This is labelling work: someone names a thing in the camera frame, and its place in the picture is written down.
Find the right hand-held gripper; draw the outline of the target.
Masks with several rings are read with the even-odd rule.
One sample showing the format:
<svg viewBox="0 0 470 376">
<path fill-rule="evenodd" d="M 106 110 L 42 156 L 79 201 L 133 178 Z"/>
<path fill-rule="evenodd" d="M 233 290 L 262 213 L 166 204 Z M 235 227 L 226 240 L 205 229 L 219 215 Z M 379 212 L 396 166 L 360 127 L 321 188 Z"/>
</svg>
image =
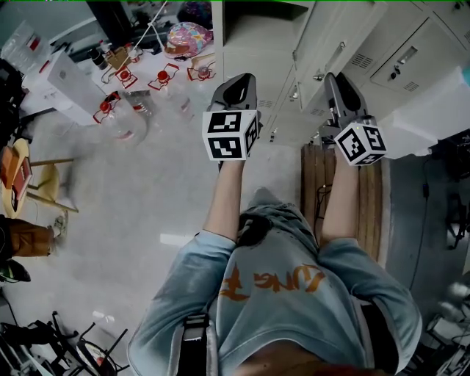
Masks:
<svg viewBox="0 0 470 376">
<path fill-rule="evenodd" d="M 323 148 L 336 145 L 350 166 L 372 165 L 387 154 L 386 144 L 365 98 L 343 74 L 324 79 L 330 119 L 319 128 Z"/>
</svg>

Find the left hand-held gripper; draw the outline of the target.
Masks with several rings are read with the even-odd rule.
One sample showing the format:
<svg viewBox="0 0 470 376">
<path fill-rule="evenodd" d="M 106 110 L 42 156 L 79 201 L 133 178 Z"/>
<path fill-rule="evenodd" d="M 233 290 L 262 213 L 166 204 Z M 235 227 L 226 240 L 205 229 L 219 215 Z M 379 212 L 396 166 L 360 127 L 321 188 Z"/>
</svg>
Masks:
<svg viewBox="0 0 470 376">
<path fill-rule="evenodd" d="M 222 83 L 202 117 L 202 137 L 209 159 L 222 165 L 244 161 L 260 137 L 256 77 L 242 73 Z"/>
</svg>

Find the grey metal lockers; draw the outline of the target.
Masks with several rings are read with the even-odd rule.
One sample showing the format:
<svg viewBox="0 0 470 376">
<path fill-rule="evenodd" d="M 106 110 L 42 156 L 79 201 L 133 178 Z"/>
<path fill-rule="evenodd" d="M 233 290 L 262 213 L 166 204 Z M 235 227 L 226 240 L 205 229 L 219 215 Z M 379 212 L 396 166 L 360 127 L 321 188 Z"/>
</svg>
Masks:
<svg viewBox="0 0 470 376">
<path fill-rule="evenodd" d="M 311 141 L 330 117 L 324 93 L 302 112 L 293 51 L 317 1 L 212 3 L 217 69 L 226 80 L 252 73 L 257 81 L 261 138 L 277 145 Z M 470 61 L 470 0 L 384 1 L 385 15 L 343 73 L 359 89 L 371 115 L 382 120 L 442 76 Z"/>
</svg>

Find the grey metal locker door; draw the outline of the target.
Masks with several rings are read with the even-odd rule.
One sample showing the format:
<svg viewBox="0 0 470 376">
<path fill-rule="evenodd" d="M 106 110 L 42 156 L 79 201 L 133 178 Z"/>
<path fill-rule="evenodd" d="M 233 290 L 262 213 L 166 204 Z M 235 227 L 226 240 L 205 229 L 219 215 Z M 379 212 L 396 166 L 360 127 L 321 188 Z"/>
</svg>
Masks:
<svg viewBox="0 0 470 376">
<path fill-rule="evenodd" d="M 310 112 L 324 93 L 313 76 L 340 73 L 380 19 L 384 1 L 317 1 L 308 13 L 293 51 L 295 84 L 302 112 Z"/>
</svg>

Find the person's left forearm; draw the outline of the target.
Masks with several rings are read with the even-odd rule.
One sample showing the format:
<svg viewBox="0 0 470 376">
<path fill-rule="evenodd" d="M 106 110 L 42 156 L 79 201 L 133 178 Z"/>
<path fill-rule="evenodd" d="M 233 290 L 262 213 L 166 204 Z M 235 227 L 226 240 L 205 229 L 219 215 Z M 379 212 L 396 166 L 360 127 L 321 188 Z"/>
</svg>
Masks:
<svg viewBox="0 0 470 376">
<path fill-rule="evenodd" d="M 245 161 L 225 161 L 220 168 L 203 229 L 237 241 Z"/>
</svg>

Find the person's right forearm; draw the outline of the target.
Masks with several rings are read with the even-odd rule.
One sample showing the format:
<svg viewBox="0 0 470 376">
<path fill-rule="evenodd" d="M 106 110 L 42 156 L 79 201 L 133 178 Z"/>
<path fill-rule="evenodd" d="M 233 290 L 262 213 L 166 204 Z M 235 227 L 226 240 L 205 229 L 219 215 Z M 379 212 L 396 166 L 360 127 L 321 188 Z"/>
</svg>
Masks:
<svg viewBox="0 0 470 376">
<path fill-rule="evenodd" d="M 334 151 L 336 168 L 322 222 L 322 247 L 336 239 L 356 238 L 357 231 L 359 170 L 349 166 L 338 147 Z"/>
</svg>

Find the large white box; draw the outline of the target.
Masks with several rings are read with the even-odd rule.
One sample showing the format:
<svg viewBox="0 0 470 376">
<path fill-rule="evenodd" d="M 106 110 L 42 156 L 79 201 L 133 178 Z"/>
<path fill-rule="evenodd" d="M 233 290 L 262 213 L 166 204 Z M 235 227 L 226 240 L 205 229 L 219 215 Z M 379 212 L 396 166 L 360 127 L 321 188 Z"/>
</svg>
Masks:
<svg viewBox="0 0 470 376">
<path fill-rule="evenodd" d="M 438 141 L 470 129 L 470 65 L 457 67 L 379 125 L 388 159 L 424 156 Z"/>
</svg>

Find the clear red-capped water bottle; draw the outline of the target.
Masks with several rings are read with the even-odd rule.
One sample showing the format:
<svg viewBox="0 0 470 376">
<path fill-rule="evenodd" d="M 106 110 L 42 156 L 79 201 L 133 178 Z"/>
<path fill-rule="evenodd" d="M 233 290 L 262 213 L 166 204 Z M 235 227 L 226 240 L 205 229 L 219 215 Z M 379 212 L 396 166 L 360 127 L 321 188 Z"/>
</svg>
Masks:
<svg viewBox="0 0 470 376">
<path fill-rule="evenodd" d="M 123 89 L 122 96 L 133 106 L 134 110 L 144 116 L 153 116 L 153 102 L 149 90 L 146 90 L 142 82 L 125 66 L 115 73 Z"/>
<path fill-rule="evenodd" d="M 180 67 L 167 63 L 148 83 L 150 97 L 159 114 L 168 120 L 190 121 L 194 117 L 191 94 Z"/>
<path fill-rule="evenodd" d="M 135 145 L 145 139 L 148 131 L 145 119 L 118 91 L 110 93 L 99 104 L 93 120 L 107 136 Z"/>
<path fill-rule="evenodd" d="M 212 101 L 212 96 L 216 90 L 215 62 L 201 65 L 196 68 L 187 68 L 187 78 L 191 99 L 197 108 L 205 111 Z"/>
</svg>

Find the colourful patterned helmet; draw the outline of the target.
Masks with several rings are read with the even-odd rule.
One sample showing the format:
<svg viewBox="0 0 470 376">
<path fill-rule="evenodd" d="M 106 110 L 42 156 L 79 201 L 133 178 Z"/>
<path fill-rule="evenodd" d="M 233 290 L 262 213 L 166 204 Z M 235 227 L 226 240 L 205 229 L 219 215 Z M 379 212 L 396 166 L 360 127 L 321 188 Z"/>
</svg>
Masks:
<svg viewBox="0 0 470 376">
<path fill-rule="evenodd" d="M 188 59 L 198 55 L 213 40 L 213 31 L 193 22 L 173 25 L 167 33 L 164 53 L 170 59 Z"/>
</svg>

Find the white table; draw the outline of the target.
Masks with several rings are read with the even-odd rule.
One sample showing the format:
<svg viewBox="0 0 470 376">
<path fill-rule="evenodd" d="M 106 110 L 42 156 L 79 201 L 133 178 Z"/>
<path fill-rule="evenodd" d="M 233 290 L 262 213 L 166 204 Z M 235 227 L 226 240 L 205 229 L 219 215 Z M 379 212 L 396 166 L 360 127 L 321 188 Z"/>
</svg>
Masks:
<svg viewBox="0 0 470 376">
<path fill-rule="evenodd" d="M 137 83 L 132 85 L 130 90 L 148 89 L 147 83 L 154 80 L 157 73 L 167 64 L 179 66 L 178 72 L 183 72 L 184 75 L 187 76 L 188 68 L 196 69 L 206 63 L 209 64 L 211 61 L 215 61 L 214 46 L 212 43 L 197 57 L 185 61 L 168 59 L 163 53 L 152 55 L 149 50 L 144 50 L 143 54 L 140 56 L 140 61 L 135 64 L 130 64 L 130 71 L 137 77 Z M 99 70 L 98 67 L 92 63 L 91 59 L 78 62 L 76 66 L 85 73 L 87 78 L 92 79 L 106 94 L 123 89 L 122 84 L 114 75 L 115 70 L 113 68 L 110 71 Z M 40 96 L 34 93 L 27 93 L 21 102 L 20 108 L 26 115 L 32 115 L 45 111 L 51 108 L 51 106 Z"/>
</svg>

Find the grey trousers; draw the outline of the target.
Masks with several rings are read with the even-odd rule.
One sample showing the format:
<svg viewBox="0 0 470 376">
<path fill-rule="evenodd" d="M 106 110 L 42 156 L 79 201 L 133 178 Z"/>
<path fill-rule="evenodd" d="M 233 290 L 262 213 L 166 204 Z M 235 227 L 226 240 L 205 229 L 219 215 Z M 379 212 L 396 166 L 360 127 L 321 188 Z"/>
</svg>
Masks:
<svg viewBox="0 0 470 376">
<path fill-rule="evenodd" d="M 281 202 L 266 187 L 260 187 L 240 214 L 238 246 L 260 244 L 273 229 L 287 232 L 315 256 L 318 254 L 317 240 L 299 209 L 294 204 Z"/>
</svg>

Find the dark purple helmet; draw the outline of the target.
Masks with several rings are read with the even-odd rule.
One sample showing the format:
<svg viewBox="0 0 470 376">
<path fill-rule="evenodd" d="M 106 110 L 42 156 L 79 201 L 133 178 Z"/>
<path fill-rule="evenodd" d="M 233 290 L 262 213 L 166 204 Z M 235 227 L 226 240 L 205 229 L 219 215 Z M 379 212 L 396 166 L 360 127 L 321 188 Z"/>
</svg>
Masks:
<svg viewBox="0 0 470 376">
<path fill-rule="evenodd" d="M 208 23 L 212 20 L 212 6 L 209 1 L 184 1 L 177 19 L 195 23 Z"/>
</svg>

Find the small cardboard box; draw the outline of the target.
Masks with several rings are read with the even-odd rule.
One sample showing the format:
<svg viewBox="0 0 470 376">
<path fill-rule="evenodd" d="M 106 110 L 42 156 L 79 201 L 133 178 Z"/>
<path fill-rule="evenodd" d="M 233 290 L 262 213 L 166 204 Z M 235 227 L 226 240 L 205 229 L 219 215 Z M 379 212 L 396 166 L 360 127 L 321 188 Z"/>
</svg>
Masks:
<svg viewBox="0 0 470 376">
<path fill-rule="evenodd" d="M 115 50 L 109 50 L 108 52 L 105 53 L 104 56 L 105 56 L 106 61 L 116 71 L 122 69 L 130 62 L 128 52 L 125 47 L 119 47 L 119 48 L 116 48 Z"/>
</svg>

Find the black flask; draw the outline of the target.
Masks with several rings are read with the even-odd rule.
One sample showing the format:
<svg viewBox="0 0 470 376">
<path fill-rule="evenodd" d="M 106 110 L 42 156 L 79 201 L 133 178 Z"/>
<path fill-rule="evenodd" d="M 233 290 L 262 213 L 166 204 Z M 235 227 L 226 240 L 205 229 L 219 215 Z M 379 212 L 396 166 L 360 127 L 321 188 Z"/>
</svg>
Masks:
<svg viewBox="0 0 470 376">
<path fill-rule="evenodd" d="M 90 49 L 87 53 L 93 64 L 98 67 L 99 70 L 103 71 L 108 67 L 108 62 L 96 48 Z"/>
</svg>

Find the white water dispenser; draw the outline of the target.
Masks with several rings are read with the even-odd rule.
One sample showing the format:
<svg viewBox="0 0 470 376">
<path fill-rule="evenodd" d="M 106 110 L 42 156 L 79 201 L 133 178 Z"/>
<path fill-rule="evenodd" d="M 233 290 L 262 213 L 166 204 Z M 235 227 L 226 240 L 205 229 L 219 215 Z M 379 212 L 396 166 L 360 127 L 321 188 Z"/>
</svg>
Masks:
<svg viewBox="0 0 470 376">
<path fill-rule="evenodd" d="M 23 79 L 28 90 L 21 109 L 28 115 L 55 109 L 81 126 L 93 124 L 104 101 L 104 91 L 64 51 L 52 54 L 46 63 Z"/>
</svg>

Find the light blue printed shirt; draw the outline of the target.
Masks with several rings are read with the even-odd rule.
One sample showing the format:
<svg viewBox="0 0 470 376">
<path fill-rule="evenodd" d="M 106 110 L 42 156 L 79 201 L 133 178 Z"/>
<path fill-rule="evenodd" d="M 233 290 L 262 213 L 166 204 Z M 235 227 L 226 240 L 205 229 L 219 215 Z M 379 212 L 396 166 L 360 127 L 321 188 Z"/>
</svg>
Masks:
<svg viewBox="0 0 470 376">
<path fill-rule="evenodd" d="M 356 240 L 337 239 L 315 253 L 277 228 L 248 247 L 201 231 L 179 251 L 152 299 L 129 344 L 129 361 L 138 376 L 171 375 L 176 328 L 208 311 L 222 376 L 274 341 L 293 341 L 331 364 L 367 368 L 372 354 L 361 301 L 384 315 L 404 368 L 421 336 L 421 314 L 411 293 Z"/>
</svg>

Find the round wooden stool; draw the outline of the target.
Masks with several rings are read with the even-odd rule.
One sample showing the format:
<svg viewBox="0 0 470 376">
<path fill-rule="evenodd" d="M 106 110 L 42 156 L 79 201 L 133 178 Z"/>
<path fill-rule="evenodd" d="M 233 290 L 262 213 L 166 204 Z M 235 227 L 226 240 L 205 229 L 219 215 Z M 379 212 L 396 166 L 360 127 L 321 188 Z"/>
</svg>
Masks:
<svg viewBox="0 0 470 376">
<path fill-rule="evenodd" d="M 29 143 L 24 138 L 3 149 L 0 157 L 0 193 L 6 217 L 16 218 L 21 213 L 27 198 L 65 211 L 78 209 L 56 202 L 59 192 L 57 164 L 72 162 L 72 159 L 52 159 L 32 162 L 29 158 Z"/>
</svg>

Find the orange box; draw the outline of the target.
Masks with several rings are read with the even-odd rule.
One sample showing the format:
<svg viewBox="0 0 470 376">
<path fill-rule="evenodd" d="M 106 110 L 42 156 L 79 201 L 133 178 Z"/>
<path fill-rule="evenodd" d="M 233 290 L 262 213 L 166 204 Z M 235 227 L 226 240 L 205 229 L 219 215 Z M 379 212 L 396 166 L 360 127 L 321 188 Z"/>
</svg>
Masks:
<svg viewBox="0 0 470 376">
<path fill-rule="evenodd" d="M 32 179 L 29 143 L 18 139 L 4 149 L 0 167 L 0 195 L 4 213 L 16 218 L 22 210 Z"/>
</svg>

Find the black office chair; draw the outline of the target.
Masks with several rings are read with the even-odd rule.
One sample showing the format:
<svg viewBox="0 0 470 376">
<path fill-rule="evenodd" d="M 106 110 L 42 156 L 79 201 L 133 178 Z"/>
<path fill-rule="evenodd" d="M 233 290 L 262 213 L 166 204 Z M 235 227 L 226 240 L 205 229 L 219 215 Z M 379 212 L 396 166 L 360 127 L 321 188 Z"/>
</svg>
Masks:
<svg viewBox="0 0 470 376">
<path fill-rule="evenodd" d="M 20 125 L 20 106 L 25 95 L 21 73 L 0 58 L 0 149 Z"/>
</svg>

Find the black metal stool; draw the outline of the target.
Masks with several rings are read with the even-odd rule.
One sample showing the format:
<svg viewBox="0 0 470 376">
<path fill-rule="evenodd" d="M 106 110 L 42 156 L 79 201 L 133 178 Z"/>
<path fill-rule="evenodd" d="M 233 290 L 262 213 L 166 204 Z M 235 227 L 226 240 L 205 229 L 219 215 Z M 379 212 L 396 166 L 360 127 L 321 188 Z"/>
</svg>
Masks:
<svg viewBox="0 0 470 376">
<path fill-rule="evenodd" d="M 130 366 L 128 364 L 121 366 L 112 358 L 111 354 L 127 334 L 128 329 L 126 328 L 112 346 L 108 350 L 105 350 L 85 338 L 95 326 L 96 323 L 93 322 L 91 326 L 80 335 L 76 343 L 76 351 L 79 355 L 79 359 L 84 363 L 82 369 L 86 369 L 92 376 L 118 376 Z"/>
</svg>

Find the black metal chair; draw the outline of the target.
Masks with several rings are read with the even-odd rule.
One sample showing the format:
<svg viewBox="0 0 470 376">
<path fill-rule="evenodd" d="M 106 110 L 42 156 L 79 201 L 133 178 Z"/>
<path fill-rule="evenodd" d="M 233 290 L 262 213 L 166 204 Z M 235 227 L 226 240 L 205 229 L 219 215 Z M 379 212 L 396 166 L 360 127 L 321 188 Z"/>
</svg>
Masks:
<svg viewBox="0 0 470 376">
<path fill-rule="evenodd" d="M 47 323 L 36 320 L 25 327 L 26 332 L 23 335 L 23 339 L 26 345 L 49 345 L 58 354 L 60 351 L 66 351 L 71 348 L 69 341 L 77 338 L 79 332 L 74 330 L 66 333 L 64 326 L 59 323 L 61 319 L 57 311 L 53 311 L 51 317 L 51 321 Z"/>
</svg>

